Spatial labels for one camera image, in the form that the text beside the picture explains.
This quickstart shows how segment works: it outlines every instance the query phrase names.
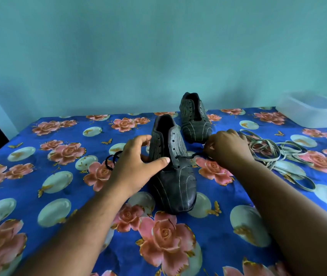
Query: plastic container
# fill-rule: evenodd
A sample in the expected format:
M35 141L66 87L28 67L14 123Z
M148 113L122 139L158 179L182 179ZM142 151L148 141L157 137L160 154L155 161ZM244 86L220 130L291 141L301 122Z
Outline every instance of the plastic container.
M327 97L311 91L284 93L276 110L305 128L327 128Z

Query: shoelace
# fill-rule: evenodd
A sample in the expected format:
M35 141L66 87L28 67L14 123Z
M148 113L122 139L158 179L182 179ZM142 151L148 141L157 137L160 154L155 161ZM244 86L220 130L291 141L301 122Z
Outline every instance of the shoelace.
M288 179L290 179L295 185L305 191L313 192L316 189L316 184L309 177L303 176L301 174L296 174L276 166L277 161L282 161L285 159L303 164L310 164L310 162L299 158L299 155L304 155L308 152L306 148L289 140L285 142L273 142L271 139L263 139L259 135L246 129L241 129L238 133L239 135L244 135L249 141L249 149L256 161L262 162L270 170L274 169L280 174L288 176ZM263 157L258 156L255 151L259 151ZM298 176L301 177L302 180L308 181L308 183L311 185L311 188L307 188L299 184L290 175Z
M119 155L120 155L122 152L123 152L123 151L117 151L115 154L112 154L112 155L109 155L109 156L106 157L106 159L105 159L105 166L106 166L107 169L109 169L109 170L113 170L113 167L110 167L110 166L107 164L107 161L109 161L110 158L112 157L112 163L113 163L113 165L115 166L116 160L119 158ZM194 153L194 154L191 155L191 156L181 156L181 155L178 155L178 156L176 156L175 158L176 158L176 159L178 159L178 158L183 158L183 159L188 159L188 160L190 160L190 159L193 159L193 158L196 157L196 156L201 156L201 157L206 158L206 159L208 159L208 160L212 160L211 158L207 157L203 152L201 152L201 153ZM170 166L170 168L179 168L179 166L174 166L174 165L172 165L172 166Z

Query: shoe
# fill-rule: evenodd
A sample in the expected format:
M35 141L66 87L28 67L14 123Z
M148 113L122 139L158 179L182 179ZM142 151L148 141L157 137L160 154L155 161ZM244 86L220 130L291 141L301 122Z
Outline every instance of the shoe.
M170 158L169 165L148 181L149 192L155 201L172 215L192 210L197 196L197 181L179 128L168 114L155 120L149 157L152 161Z
M212 127L197 93L184 94L180 102L180 113L184 139L189 143L205 144L212 134Z

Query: blue bedsheet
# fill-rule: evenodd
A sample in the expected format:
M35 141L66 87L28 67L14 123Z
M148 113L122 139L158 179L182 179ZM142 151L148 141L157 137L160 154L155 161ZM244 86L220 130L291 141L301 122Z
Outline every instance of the blue bedsheet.
M161 114L41 118L1 148L0 275L9 275L94 191L103 188L110 175L105 158L129 139L150 134L154 119ZM180 125L180 112L170 114ZM274 108L209 110L207 114L214 133L246 128L262 138L291 139L307 147L310 152L303 158L313 164L286 161L290 164L285 167L315 182L315 192L295 188L327 210L327 129L304 129ZM195 153L203 149L201 144L186 146ZM142 148L142 153L148 151L149 147ZM166 275L223 275L225 267L228 275L246 276L256 267L253 262L273 271L283 269L279 262L283 256L234 176L200 157L193 159L193 166L198 191L193 211L176 217L157 212L144 187L111 225L94 275L160 275L162 271ZM165 242L163 231L153 231L158 223L171 234ZM180 239L177 248L166 250L178 244L176 238Z

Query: human hand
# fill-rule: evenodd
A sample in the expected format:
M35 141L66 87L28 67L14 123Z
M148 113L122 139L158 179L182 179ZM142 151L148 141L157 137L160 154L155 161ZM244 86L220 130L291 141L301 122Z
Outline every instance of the human hand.
M138 192L148 180L166 167L170 158L162 157L150 163L141 160L141 147L151 140L151 135L139 135L130 139L111 173L109 182L118 186L120 192L128 199Z
M204 153L231 173L241 170L245 163L255 162L247 139L233 129L210 135L204 145Z

